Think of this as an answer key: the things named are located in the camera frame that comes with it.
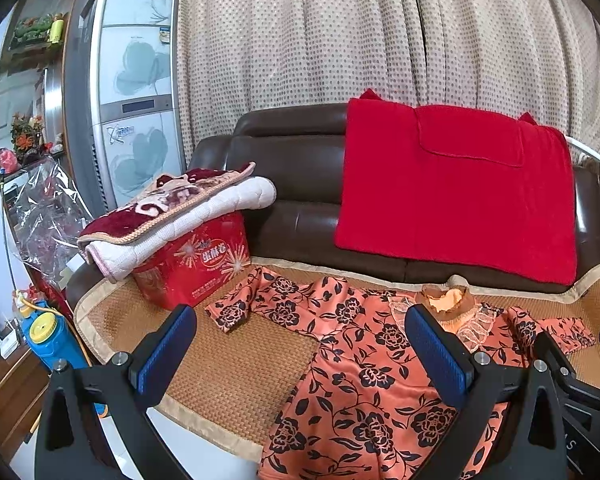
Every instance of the yellow cap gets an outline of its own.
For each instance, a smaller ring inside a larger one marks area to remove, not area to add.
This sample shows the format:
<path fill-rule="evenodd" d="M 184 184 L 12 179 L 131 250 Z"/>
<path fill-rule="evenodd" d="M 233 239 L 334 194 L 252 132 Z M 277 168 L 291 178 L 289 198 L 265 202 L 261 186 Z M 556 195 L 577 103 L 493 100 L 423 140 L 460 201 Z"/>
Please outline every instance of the yellow cap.
<path fill-rule="evenodd" d="M 40 314 L 29 328 L 29 337 L 35 344 L 45 342 L 51 337 L 58 325 L 56 315 L 51 312 Z"/>
<path fill-rule="evenodd" d="M 31 314 L 33 314 L 33 309 L 29 305 L 23 304 L 20 307 L 20 313 L 22 314 L 22 317 L 29 317 Z"/>

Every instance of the red box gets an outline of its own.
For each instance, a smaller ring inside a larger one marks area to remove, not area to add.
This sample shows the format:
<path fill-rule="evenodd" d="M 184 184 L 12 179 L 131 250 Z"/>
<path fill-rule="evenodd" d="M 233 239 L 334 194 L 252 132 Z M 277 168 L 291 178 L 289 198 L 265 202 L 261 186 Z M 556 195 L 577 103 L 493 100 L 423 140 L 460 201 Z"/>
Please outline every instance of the red box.
<path fill-rule="evenodd" d="M 214 218 L 169 242 L 132 275 L 147 300 L 173 310 L 198 304 L 249 264 L 240 212 Z"/>

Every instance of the refrigerator door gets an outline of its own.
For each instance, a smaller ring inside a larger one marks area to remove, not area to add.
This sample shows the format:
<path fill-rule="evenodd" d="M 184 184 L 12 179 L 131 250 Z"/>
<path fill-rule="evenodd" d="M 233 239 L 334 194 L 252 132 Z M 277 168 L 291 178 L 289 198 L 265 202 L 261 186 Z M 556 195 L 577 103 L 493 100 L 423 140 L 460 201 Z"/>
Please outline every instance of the refrigerator door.
<path fill-rule="evenodd" d="M 100 104 L 171 94 L 171 45 L 160 27 L 104 27 L 100 37 Z"/>
<path fill-rule="evenodd" d="M 169 25 L 173 0 L 107 0 L 102 25 Z"/>
<path fill-rule="evenodd" d="M 101 132 L 114 207 L 127 204 L 160 174 L 182 174 L 173 110 L 104 123 Z"/>

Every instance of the bamboo mat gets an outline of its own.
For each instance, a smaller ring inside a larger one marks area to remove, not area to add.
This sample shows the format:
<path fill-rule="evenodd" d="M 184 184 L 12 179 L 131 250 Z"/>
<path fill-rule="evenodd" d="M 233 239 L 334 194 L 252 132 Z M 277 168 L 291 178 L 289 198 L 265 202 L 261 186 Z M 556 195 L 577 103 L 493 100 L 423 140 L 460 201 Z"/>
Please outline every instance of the bamboo mat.
<path fill-rule="evenodd" d="M 405 290 L 420 287 L 281 260 L 271 260 L 267 267 L 296 283 L 311 283 L 331 274 L 345 276 L 356 287 Z M 196 337 L 157 409 L 217 446 L 259 462 L 262 442 L 289 391 L 317 351 L 318 343 L 260 316 L 250 316 L 248 322 L 229 334 L 215 326 L 203 307 L 224 296 L 248 271 L 195 307 Z M 481 301 L 500 307 L 520 306 L 537 319 L 582 317 L 597 334 L 600 330 L 598 274 L 589 276 L 587 283 L 580 283 L 585 281 L 584 277 L 578 282 L 580 285 L 571 289 L 571 294 L 471 289 Z M 142 297 L 133 279 L 115 285 L 103 280 L 80 300 L 75 311 L 78 331 L 101 362 L 106 362 L 114 352 L 131 352 L 167 316 L 167 311 Z M 569 359 L 578 378 L 600 388 L 599 344 L 575 352 Z"/>

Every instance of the sticker on refrigerator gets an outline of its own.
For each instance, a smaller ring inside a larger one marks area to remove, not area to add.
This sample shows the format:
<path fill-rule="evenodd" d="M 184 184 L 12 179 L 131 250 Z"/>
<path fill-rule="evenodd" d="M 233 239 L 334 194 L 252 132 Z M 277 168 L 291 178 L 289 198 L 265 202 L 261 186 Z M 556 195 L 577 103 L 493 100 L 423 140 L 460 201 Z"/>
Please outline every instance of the sticker on refrigerator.
<path fill-rule="evenodd" d="M 171 43 L 171 27 L 160 27 L 160 42 Z"/>
<path fill-rule="evenodd" d="M 109 133 L 109 144 L 113 144 L 114 142 L 119 142 L 120 144 L 124 144 L 125 141 L 122 140 L 126 136 L 134 133 L 135 128 L 133 126 L 107 126 L 107 132 Z"/>

